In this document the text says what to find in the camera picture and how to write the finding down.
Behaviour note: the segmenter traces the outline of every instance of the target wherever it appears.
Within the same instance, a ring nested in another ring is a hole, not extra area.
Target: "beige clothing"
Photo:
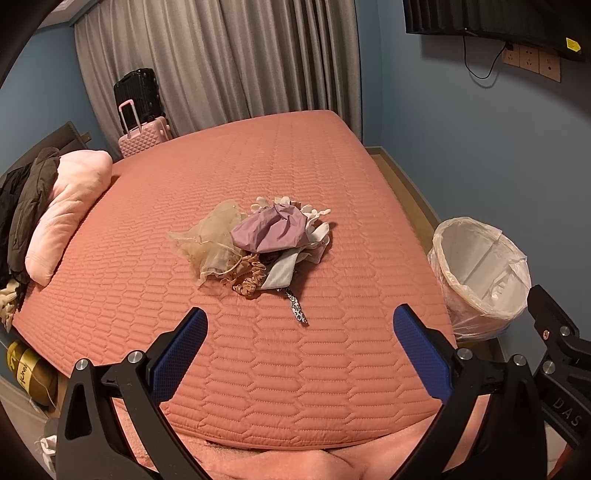
[[[6,288],[0,290],[0,319],[2,319],[7,332],[10,332],[12,317],[17,309],[18,285],[18,282],[13,279],[8,282]]]

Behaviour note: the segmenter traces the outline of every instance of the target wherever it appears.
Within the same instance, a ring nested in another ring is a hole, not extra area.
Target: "yellow sticker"
[[[33,350],[27,349],[25,350],[25,353],[23,353],[21,361],[18,363],[17,382],[29,394],[33,370],[35,369],[35,366],[39,360],[39,356]]]
[[[580,51],[581,50],[581,45],[579,45],[579,42],[574,41],[568,37],[566,38],[566,46],[573,51]]]
[[[11,370],[11,372],[14,372],[14,368],[17,363],[17,356],[14,354],[14,351],[17,349],[17,345],[18,342],[13,342],[8,347],[8,350],[6,350],[6,360],[8,363],[8,368]]]

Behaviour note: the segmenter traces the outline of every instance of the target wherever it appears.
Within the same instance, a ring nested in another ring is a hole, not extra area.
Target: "headboard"
[[[25,153],[21,158],[19,158],[5,173],[0,177],[0,189],[4,185],[4,181],[6,180],[6,175],[8,175],[12,170],[16,170],[17,168],[23,167],[28,165],[33,160],[37,158],[39,152],[47,147],[55,147],[60,150],[60,154],[64,155],[69,152],[73,152],[75,150],[86,150],[88,147],[86,146],[85,140],[87,140],[88,135],[85,135],[83,138],[79,133],[76,127],[72,122],[68,122],[62,125],[53,133],[47,135],[43,140],[41,140],[37,145],[32,147],[27,153]]]

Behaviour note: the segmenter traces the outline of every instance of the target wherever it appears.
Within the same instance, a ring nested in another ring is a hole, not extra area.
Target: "lavender fabric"
[[[275,252],[309,244],[307,220],[292,205],[273,204],[244,219],[230,234],[238,248],[257,254]]]

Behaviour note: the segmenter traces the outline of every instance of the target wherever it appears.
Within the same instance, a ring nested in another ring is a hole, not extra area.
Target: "ceiling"
[[[89,0],[64,0],[49,14],[39,28],[69,22],[80,10],[85,8],[88,3],[90,3]]]

